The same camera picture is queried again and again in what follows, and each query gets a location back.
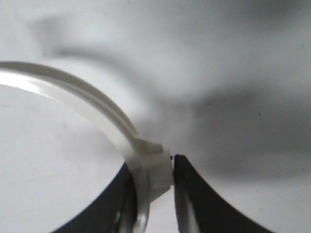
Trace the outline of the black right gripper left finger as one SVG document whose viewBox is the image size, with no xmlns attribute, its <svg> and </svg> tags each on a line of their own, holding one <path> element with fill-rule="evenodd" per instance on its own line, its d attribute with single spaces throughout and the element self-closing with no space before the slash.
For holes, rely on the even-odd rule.
<svg viewBox="0 0 311 233">
<path fill-rule="evenodd" d="M 132 233 L 137 218 L 133 178 L 123 164 L 109 186 L 56 233 Z"/>
</svg>

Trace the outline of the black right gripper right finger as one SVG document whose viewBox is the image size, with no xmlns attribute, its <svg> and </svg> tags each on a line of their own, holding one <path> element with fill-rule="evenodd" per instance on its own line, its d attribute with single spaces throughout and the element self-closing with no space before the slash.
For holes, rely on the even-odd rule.
<svg viewBox="0 0 311 233">
<path fill-rule="evenodd" d="M 184 155 L 174 157 L 174 202 L 181 233 L 268 233 L 226 202 Z"/>
</svg>

